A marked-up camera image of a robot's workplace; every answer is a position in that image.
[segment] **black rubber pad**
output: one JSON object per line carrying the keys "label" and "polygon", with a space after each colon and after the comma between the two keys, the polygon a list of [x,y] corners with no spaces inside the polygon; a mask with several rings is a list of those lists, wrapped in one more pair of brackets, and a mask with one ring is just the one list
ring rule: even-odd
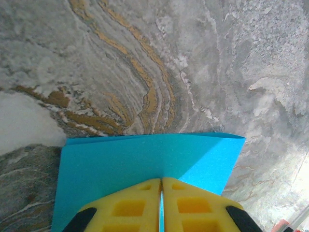
{"label": "black rubber pad", "polygon": [[84,232],[96,211],[92,207],[77,213],[62,232]]}
{"label": "black rubber pad", "polygon": [[234,206],[227,206],[226,210],[240,232],[263,232],[246,211]]}

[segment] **yellow plastic part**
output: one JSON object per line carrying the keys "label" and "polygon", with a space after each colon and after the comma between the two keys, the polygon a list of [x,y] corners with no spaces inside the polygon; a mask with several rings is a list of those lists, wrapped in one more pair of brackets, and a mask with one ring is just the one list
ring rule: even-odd
{"label": "yellow plastic part", "polygon": [[158,232],[161,180],[150,179],[85,205],[97,212],[84,232]]}
{"label": "yellow plastic part", "polygon": [[226,206],[237,202],[186,184],[163,178],[165,232],[239,232]]}

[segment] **blue paper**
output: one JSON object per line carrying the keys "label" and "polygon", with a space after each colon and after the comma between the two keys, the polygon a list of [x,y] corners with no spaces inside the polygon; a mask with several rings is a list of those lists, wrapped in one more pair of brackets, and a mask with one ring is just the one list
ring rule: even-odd
{"label": "blue paper", "polygon": [[152,178],[174,177],[220,195],[244,142],[224,133],[68,139],[52,232],[61,232],[83,205]]}

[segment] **marble surface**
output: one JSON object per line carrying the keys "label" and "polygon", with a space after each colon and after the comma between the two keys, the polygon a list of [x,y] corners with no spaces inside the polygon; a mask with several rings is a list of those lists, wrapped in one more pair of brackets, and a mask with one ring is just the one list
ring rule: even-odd
{"label": "marble surface", "polygon": [[[223,195],[270,231],[309,204],[308,10],[307,0],[0,0],[0,109],[31,98],[67,137],[245,136]],[[0,111],[19,138],[0,156],[0,231],[48,231],[59,162],[48,145],[61,142],[36,130],[54,136],[25,146],[15,110]]]}

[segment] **blue foam sheet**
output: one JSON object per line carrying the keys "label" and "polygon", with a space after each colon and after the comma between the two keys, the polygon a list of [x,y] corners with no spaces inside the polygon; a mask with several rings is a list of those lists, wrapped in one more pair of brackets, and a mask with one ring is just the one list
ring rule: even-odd
{"label": "blue foam sheet", "polygon": [[152,178],[174,177],[220,195],[244,142],[225,133],[68,139],[52,232],[62,231],[83,205]]}

